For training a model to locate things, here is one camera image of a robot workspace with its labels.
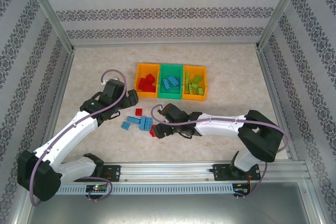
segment robotic arm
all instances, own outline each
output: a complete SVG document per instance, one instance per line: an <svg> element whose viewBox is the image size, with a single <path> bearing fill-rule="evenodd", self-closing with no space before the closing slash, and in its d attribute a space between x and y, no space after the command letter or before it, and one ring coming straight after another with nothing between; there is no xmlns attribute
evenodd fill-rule
<svg viewBox="0 0 336 224"><path fill-rule="evenodd" d="M96 93L91 99L85 101L71 122L49 142L36 149L33 153L23 151L18 158L18 183L29 190L29 181L33 168L47 147L70 125L114 103L122 95L123 89L124 83L118 80L109 80L104 90ZM130 90L128 91L128 96L125 95L120 102L112 108L96 116L87 118L66 132L52 149L49 150L38 166L34 179L34 195L41 201L46 201L57 192L62 184L86 176L100 177L102 175L104 162L91 153L85 154L76 161L65 164L61 162L90 132L97 129L104 121L119 116L119 110L135 106L138 100L136 91Z"/></svg>
<svg viewBox="0 0 336 224"><path fill-rule="evenodd" d="M261 161L274 162L283 134L278 130L262 125L244 123L241 121L254 121L275 125L260 112L250 110L247 115L240 116L212 116L202 112L187 114L173 104L168 104L158 112L170 123L176 125L157 124L154 128L155 136L165 136L178 133L191 139L193 136L223 135L238 136L247 147L242 152L237 152L227 171L228 177L241 179L246 177L247 172ZM178 125L188 121L196 123Z"/></svg>

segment patterned wallpaper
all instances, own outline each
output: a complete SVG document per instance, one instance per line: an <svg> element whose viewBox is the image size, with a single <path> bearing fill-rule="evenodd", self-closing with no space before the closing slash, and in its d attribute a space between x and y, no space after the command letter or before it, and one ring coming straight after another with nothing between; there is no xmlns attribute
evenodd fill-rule
<svg viewBox="0 0 336 224"><path fill-rule="evenodd" d="M68 54L37 0L0 3L0 223L7 223L17 158L44 138Z"/></svg>
<svg viewBox="0 0 336 224"><path fill-rule="evenodd" d="M301 160L336 223L335 0L291 0L264 48Z"/></svg>
<svg viewBox="0 0 336 224"><path fill-rule="evenodd" d="M279 0L50 0L76 45L257 42Z"/></svg>

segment blue block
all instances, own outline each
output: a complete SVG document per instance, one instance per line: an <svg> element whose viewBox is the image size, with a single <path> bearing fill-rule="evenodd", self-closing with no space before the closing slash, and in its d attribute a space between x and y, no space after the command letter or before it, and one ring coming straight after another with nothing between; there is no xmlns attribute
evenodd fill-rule
<svg viewBox="0 0 336 224"><path fill-rule="evenodd" d="M146 118L144 130L145 131L151 131L152 124L153 124L153 119L152 118Z"/></svg>
<svg viewBox="0 0 336 224"><path fill-rule="evenodd" d="M122 125L121 125L121 127L122 127L124 130L127 130L127 131L128 131L128 129L129 129L130 126L131 126L131 124L128 123L128 122L123 122Z"/></svg>
<svg viewBox="0 0 336 224"><path fill-rule="evenodd" d="M175 77L173 77L173 76L169 76L168 77L168 80L172 83L172 85L174 86L174 87L176 87L176 86L179 86L179 82L177 81L177 79L175 78Z"/></svg>
<svg viewBox="0 0 336 224"><path fill-rule="evenodd" d="M140 124L140 119L138 119L138 118L133 118L133 117L131 117L131 116L128 116L128 117L127 117L127 121L130 122L130 123Z"/></svg>
<svg viewBox="0 0 336 224"><path fill-rule="evenodd" d="M169 86L169 83L168 83L167 79L163 79L163 84L164 84L164 87L166 88L166 91L169 91L170 90L170 86Z"/></svg>
<svg viewBox="0 0 336 224"><path fill-rule="evenodd" d="M145 130L145 123L146 123L146 116L143 115L140 120L140 126L139 126L140 131Z"/></svg>

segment beige floor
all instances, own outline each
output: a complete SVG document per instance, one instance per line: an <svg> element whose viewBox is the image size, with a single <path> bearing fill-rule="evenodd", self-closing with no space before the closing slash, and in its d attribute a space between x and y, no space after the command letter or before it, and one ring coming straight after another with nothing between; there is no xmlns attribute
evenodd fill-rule
<svg viewBox="0 0 336 224"><path fill-rule="evenodd" d="M143 108L149 116L151 107L158 103L174 103L187 113L201 111L225 116L254 109L276 121L253 45L80 48L76 50L55 132L73 118L83 101L103 89L100 76L105 70L122 71L128 89L133 89L139 62L206 66L207 100L140 98L136 107L122 110L119 118L104 122L82 140L66 162L88 152L105 162L229 161L236 151L245 148L236 137L202 136L187 140L175 134L159 140L136 125L128 131L120 127L128 115L134 116L135 108ZM279 153L277 158L287 158L286 152Z"/></svg>

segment red lego brick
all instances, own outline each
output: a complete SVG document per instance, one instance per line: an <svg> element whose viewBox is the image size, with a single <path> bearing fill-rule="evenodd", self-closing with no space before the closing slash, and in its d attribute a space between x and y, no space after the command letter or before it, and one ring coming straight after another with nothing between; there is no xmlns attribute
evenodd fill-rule
<svg viewBox="0 0 336 224"><path fill-rule="evenodd" d="M150 84L146 78L141 78L139 81L138 89L144 90L146 84Z"/></svg>
<svg viewBox="0 0 336 224"><path fill-rule="evenodd" d="M142 109L136 109L135 110L135 115L142 116Z"/></svg>
<svg viewBox="0 0 336 224"><path fill-rule="evenodd" d="M151 136L152 137L155 137L155 133L154 133L154 128L155 128L155 125L152 125L152 129L149 133L151 133Z"/></svg>
<svg viewBox="0 0 336 224"><path fill-rule="evenodd" d="M152 76L151 74L146 76L146 80L150 83L153 84L155 82L155 78L154 76Z"/></svg>
<svg viewBox="0 0 336 224"><path fill-rule="evenodd" d="M145 91L145 92L155 93L156 92L156 86L152 86L152 85L146 83L142 90Z"/></svg>

